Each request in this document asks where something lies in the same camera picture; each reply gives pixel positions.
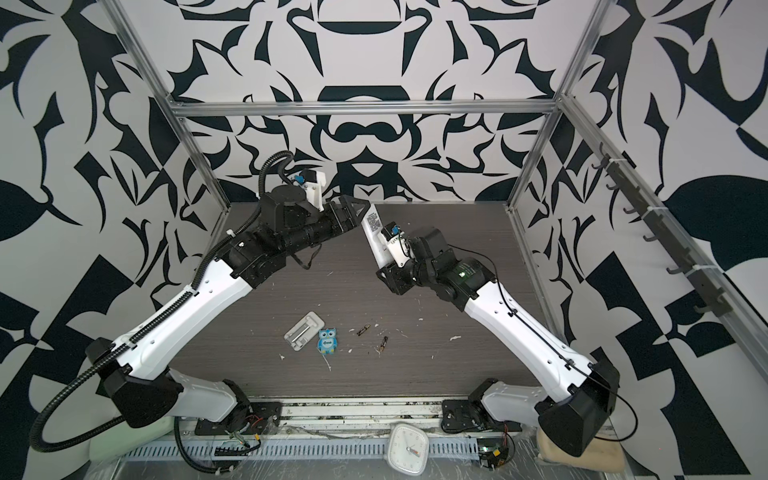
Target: black bracket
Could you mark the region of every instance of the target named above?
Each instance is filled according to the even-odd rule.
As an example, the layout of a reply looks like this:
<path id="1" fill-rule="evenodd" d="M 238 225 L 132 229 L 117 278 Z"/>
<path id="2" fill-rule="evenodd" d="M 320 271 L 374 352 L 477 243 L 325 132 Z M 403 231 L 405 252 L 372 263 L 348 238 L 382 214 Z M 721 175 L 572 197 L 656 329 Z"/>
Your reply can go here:
<path id="1" fill-rule="evenodd" d="M 691 257 L 690 248 L 686 247 L 673 228 L 670 228 L 671 213 L 667 208 L 653 208 L 648 203 L 641 186 L 635 184 L 623 170 L 631 167 L 627 161 L 609 161 L 606 171 L 614 181 L 609 190 L 621 190 L 621 193 L 632 205 L 631 210 L 624 209 L 628 214 L 639 213 L 653 236 L 643 236 L 647 242 L 657 241 L 667 251 L 675 262 L 676 267 L 667 268 L 670 275 L 684 273 L 694 289 L 707 304 L 707 311 L 715 316 L 723 316 L 733 310 L 733 307 L 723 298 L 723 289 L 715 284 L 712 278 L 704 271 L 711 266 L 699 266 Z"/>
<path id="2" fill-rule="evenodd" d="M 251 402 L 250 414 L 246 417 L 248 427 L 242 435 L 262 435 L 268 425 L 279 426 L 283 404 L 280 402 Z M 227 435 L 227 427 L 222 423 L 198 420 L 194 429 L 195 435 Z"/>
<path id="3" fill-rule="evenodd" d="M 440 428 L 445 433 L 483 432 L 495 430 L 522 432 L 522 426 L 511 420 L 497 422 L 485 411 L 479 411 L 469 400 L 443 400 Z"/>

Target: qr code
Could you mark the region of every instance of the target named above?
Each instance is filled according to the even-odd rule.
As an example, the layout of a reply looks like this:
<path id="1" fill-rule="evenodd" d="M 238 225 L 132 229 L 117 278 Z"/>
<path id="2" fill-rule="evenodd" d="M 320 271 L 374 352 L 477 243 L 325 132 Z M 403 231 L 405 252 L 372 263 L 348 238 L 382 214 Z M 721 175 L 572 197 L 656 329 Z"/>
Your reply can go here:
<path id="1" fill-rule="evenodd" d="M 382 228 L 382 222 L 379 220 L 379 215 L 373 214 L 370 217 L 368 217 L 368 225 L 371 227 L 371 230 L 374 232 L 378 232 Z"/>

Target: white debris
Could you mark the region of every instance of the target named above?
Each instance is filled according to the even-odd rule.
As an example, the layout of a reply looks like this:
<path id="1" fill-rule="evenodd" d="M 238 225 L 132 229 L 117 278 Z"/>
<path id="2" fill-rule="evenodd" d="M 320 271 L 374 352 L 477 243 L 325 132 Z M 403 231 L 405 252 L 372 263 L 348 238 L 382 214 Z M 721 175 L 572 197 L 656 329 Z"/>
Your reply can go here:
<path id="1" fill-rule="evenodd" d="M 325 355 L 323 355 L 323 360 L 325 360 L 325 361 L 326 361 L 326 365 L 328 366 L 328 371 L 330 372 L 330 371 L 331 371 L 331 364 L 330 364 L 330 363 L 328 363 L 328 359 L 326 358 L 326 356 L 325 356 Z"/>

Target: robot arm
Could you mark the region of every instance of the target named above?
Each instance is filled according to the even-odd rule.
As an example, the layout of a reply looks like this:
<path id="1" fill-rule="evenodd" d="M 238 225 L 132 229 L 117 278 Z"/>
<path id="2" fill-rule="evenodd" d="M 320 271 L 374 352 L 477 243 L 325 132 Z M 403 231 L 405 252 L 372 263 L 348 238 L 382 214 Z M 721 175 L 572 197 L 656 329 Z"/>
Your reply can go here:
<path id="1" fill-rule="evenodd" d="M 169 369 L 169 362 L 216 315 L 283 268 L 289 255 L 302 264 L 297 252 L 321 246 L 362 224 L 379 266 L 377 277 L 398 295 L 413 286 L 427 286 L 490 329 L 548 394 L 536 405 L 541 427 L 566 452 L 583 452 L 614 408 L 615 398 L 606 387 L 615 391 L 618 374 L 610 363 L 591 365 L 560 343 L 482 263 L 472 258 L 457 260 L 439 230 L 423 228 L 406 237 L 394 223 L 384 227 L 376 208 L 365 200 L 341 196 L 323 205 L 322 174 L 305 170 L 296 179 L 303 188 L 281 185 L 262 195 L 259 222 L 243 227 L 225 245 L 217 245 L 216 257 L 202 262 L 205 271 L 195 288 L 185 287 L 154 316 L 114 342 L 97 339 L 87 348 L 94 366 L 41 412 L 30 432 L 32 448 L 54 452 L 122 421 L 138 428 L 166 415 L 205 418 L 229 432 L 238 431 L 246 425 L 250 410 L 242 390 L 228 380 L 208 382 L 184 376 Z M 42 430 L 53 411 L 96 373 L 121 417 L 65 442 L 44 442 Z M 563 428 L 565 436 L 558 434 Z"/>
<path id="2" fill-rule="evenodd" d="M 360 224 L 369 202 L 344 195 L 323 205 L 313 191 L 322 187 L 322 174 L 304 175 L 303 188 L 281 185 L 262 196 L 259 222 L 218 250 L 196 290 L 185 287 L 163 309 L 113 343 L 97 339 L 88 347 L 94 364 L 121 351 L 99 375 L 128 425 L 138 428 L 167 415 L 222 422 L 231 432 L 244 425 L 250 402 L 234 382 L 195 379 L 169 369 L 168 364 L 216 315 L 286 266 L 288 256 L 295 257 L 307 247 L 319 248 Z M 172 310 L 170 306 L 182 299 Z M 171 310 L 147 335 L 131 342 L 137 332 Z"/>
<path id="3" fill-rule="evenodd" d="M 480 392 L 476 408 L 494 420 L 538 423 L 561 449 L 579 456 L 613 412 L 618 371 L 565 345 L 525 311 L 478 260 L 458 260 L 440 230 L 423 227 L 409 236 L 382 221 L 371 207 L 362 226 L 379 265 L 378 278 L 395 294 L 426 286 L 489 329 L 541 383 L 545 399 L 525 396 L 502 383 Z"/>

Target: black cable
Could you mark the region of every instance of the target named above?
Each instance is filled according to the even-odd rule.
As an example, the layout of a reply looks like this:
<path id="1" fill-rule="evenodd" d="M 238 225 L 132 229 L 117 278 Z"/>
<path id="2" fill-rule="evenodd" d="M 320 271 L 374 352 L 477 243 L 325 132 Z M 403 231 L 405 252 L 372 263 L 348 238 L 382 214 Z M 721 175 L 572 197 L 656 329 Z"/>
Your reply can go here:
<path id="1" fill-rule="evenodd" d="M 210 473 L 210 474 L 221 473 L 221 468 L 201 465 L 195 462 L 192 457 L 190 457 L 190 454 L 187 452 L 184 446 L 181 445 L 181 433 L 179 432 L 179 417 L 174 418 L 174 439 L 176 440 L 176 447 L 179 449 L 179 455 L 181 455 L 181 458 L 184 459 L 184 462 L 187 465 L 189 465 L 190 467 L 194 468 L 195 470 L 201 473 Z"/>
<path id="2" fill-rule="evenodd" d="M 515 440 L 512 438 L 512 435 L 509 435 L 509 432 L 504 432 L 504 435 L 509 438 L 509 442 L 512 444 L 512 451 L 509 452 L 507 455 L 507 463 L 509 463 L 514 457 L 515 454 L 518 452 L 518 446 L 515 444 Z"/>
<path id="3" fill-rule="evenodd" d="M 251 452 L 255 452 L 256 450 L 261 448 L 261 439 L 257 439 L 259 443 L 257 443 L 255 446 L 251 447 L 248 446 L 248 444 L 245 444 L 245 449 L 237 450 L 237 449 L 228 449 L 225 447 L 217 447 L 216 450 L 214 450 L 215 455 L 219 456 L 236 456 L 236 455 L 248 455 Z"/>
<path id="4" fill-rule="evenodd" d="M 310 257 L 310 262 L 307 265 L 304 265 L 304 262 L 301 261 L 299 257 L 296 256 L 295 253 L 291 253 L 290 256 L 293 257 L 293 259 L 296 261 L 296 263 L 299 264 L 304 270 L 309 270 L 312 268 L 312 260 L 315 260 L 315 257 L 317 257 L 317 254 L 320 253 L 320 249 L 323 248 L 323 244 L 321 243 L 319 247 L 317 247 L 317 250 L 314 250 L 312 252 L 312 256 Z"/>
<path id="5" fill-rule="evenodd" d="M 260 196 L 264 194 L 267 171 L 275 162 L 281 159 L 284 159 L 284 162 L 283 162 L 284 164 L 288 164 L 293 159 L 293 154 L 289 151 L 279 151 L 264 162 L 264 165 L 262 166 L 262 169 L 259 172 L 259 195 Z M 256 221 L 260 213 L 261 213 L 261 205 L 259 204 L 257 205 L 255 211 L 251 214 L 251 216 L 248 217 L 248 219 L 245 221 L 245 223 L 243 223 L 243 225 L 241 225 L 240 228 L 237 229 L 237 231 L 235 232 L 235 235 L 239 235 L 242 232 L 244 232 L 254 221 Z M 222 240 L 216 243 L 216 245 L 214 245 L 214 247 L 211 248 L 208 251 L 208 253 L 205 254 L 203 259 L 200 261 L 200 265 L 197 267 L 197 272 L 195 272 L 192 282 L 190 283 L 190 286 L 193 289 L 196 290 L 200 286 L 200 283 L 203 280 L 203 276 L 205 275 L 205 270 L 208 268 L 208 265 L 217 256 L 219 250 L 224 248 L 230 242 L 230 240 L 231 238 L 229 236 L 224 237 Z M 130 342 L 135 344 L 136 342 L 144 338 L 150 331 L 152 331 L 155 327 L 157 327 L 163 321 L 165 321 L 165 319 L 167 319 L 171 314 L 173 314 L 176 310 L 178 310 L 192 296 L 193 296 L 192 292 L 186 292 L 184 295 L 180 296 L 168 308 L 163 310 L 163 312 L 161 312 L 154 319 L 152 319 L 152 321 L 150 321 L 147 325 L 145 325 L 138 332 L 136 332 L 131 337 Z M 42 433 L 43 433 L 43 429 L 45 428 L 45 424 L 48 422 L 48 420 L 51 418 L 51 415 L 53 415 L 53 412 L 60 406 L 60 404 L 63 401 L 65 401 L 67 397 L 69 397 L 78 387 L 80 387 L 93 375 L 100 372 L 108 363 L 118 358 L 127 349 L 128 349 L 128 344 L 123 344 L 118 348 L 109 352 L 107 355 L 105 355 L 100 360 L 98 360 L 93 366 L 91 366 L 91 368 L 85 370 L 83 373 L 77 376 L 77 378 L 72 380 L 69 383 L 69 385 L 64 387 L 45 406 L 45 408 L 43 408 L 43 410 L 40 411 L 40 414 L 37 416 L 37 418 L 35 418 L 31 428 L 29 429 L 29 446 L 31 446 L 32 449 L 34 449 L 37 452 L 58 452 L 59 450 L 68 449 L 72 446 L 85 442 L 86 440 L 92 439 L 96 435 L 102 432 L 106 432 L 112 427 L 119 425 L 125 421 L 125 418 L 121 415 L 108 422 L 105 422 L 99 425 L 94 429 L 87 431 L 86 433 L 77 435 L 71 439 L 64 440 L 62 442 L 49 443 L 42 438 Z"/>
<path id="6" fill-rule="evenodd" d="M 560 353 L 560 351 L 556 347 L 551 345 L 535 328 L 533 328 L 530 324 L 528 324 L 528 322 L 523 320 L 522 317 L 518 315 L 518 311 L 516 309 L 513 309 L 512 307 L 509 306 L 509 303 L 507 303 L 506 295 L 504 294 L 504 290 L 502 290 L 502 281 L 498 276 L 498 268 L 496 267 L 496 263 L 494 263 L 493 260 L 491 260 L 489 257 L 487 257 L 486 255 L 483 255 L 480 252 L 475 252 L 474 250 L 457 247 L 456 245 L 451 245 L 450 243 L 448 244 L 448 246 L 451 248 L 455 248 L 457 250 L 465 251 L 467 253 L 472 253 L 473 255 L 479 255 L 480 257 L 483 257 L 487 261 L 491 262 L 491 265 L 493 266 L 493 272 L 496 275 L 496 286 L 498 287 L 498 292 L 499 294 L 501 294 L 502 300 L 504 301 L 504 304 L 509 309 L 510 314 L 517 317 L 517 319 L 520 320 L 523 323 L 523 325 L 527 326 L 529 330 L 531 330 L 542 342 L 544 342 L 546 346 L 548 346 L 558 357 L 560 357 L 561 360 L 565 362 L 565 365 L 568 366 L 568 368 L 572 368 L 577 372 L 579 372 L 580 374 L 582 374 L 583 376 L 585 376 L 586 378 L 591 379 L 593 382 L 597 383 L 599 386 L 606 389 L 610 394 L 616 395 L 617 398 L 619 398 L 622 402 L 624 402 L 629 407 L 629 410 L 632 412 L 632 416 L 634 417 L 634 428 L 632 429 L 632 432 L 629 435 L 625 436 L 622 439 L 605 439 L 603 437 L 597 437 L 597 436 L 595 438 L 598 440 L 604 440 L 606 442 L 623 442 L 624 440 L 631 439 L 634 436 L 635 432 L 637 432 L 637 427 L 640 425 L 640 420 L 637 417 L 637 412 L 634 411 L 634 408 L 632 407 L 632 405 L 623 396 L 619 395 L 617 391 L 612 390 L 609 386 L 603 384 L 602 382 L 597 381 L 596 379 L 591 378 L 588 374 L 582 372 L 576 365 L 573 365 L 570 361 L 568 361 L 568 359 L 565 358 L 563 354 Z"/>
<path id="7" fill-rule="evenodd" d="M 290 156 L 286 156 L 285 160 L 281 161 L 280 164 L 277 166 L 277 174 L 280 175 L 280 178 L 283 179 L 283 181 L 291 185 L 293 184 L 293 181 L 288 178 L 286 175 L 286 167 L 288 164 L 293 160 L 293 154 L 290 154 Z"/>
<path id="8" fill-rule="evenodd" d="M 399 231 L 398 232 L 399 236 L 397 237 L 397 239 L 400 242 L 400 250 L 402 250 L 402 252 L 406 255 L 406 257 L 411 258 L 411 245 L 410 245 L 410 243 L 408 243 L 408 240 L 406 239 L 406 245 L 408 245 L 408 251 L 406 252 L 406 248 L 403 246 L 403 243 L 402 243 L 402 229 L 400 228 L 399 225 L 395 225 L 395 227 L 397 227 L 397 230 Z"/>
<path id="9" fill-rule="evenodd" d="M 449 430 L 449 429 L 446 429 L 445 427 L 443 427 L 443 424 L 444 424 L 444 423 L 445 423 L 445 420 L 443 420 L 443 421 L 441 422 L 441 424 L 440 424 L 440 429 L 441 429 L 443 432 L 445 432 L 445 433 L 447 433 L 447 434 L 449 434 L 449 435 L 456 435 L 457 433 L 464 433 L 464 432 L 468 432 L 469 430 L 472 430 L 472 429 L 477 429 L 477 427 L 476 427 L 476 426 L 471 426 L 471 427 L 467 427 L 467 428 L 465 428 L 465 429 Z M 492 429 L 485 429 L 485 430 L 478 430 L 478 432 L 493 432 L 493 430 L 492 430 Z"/>

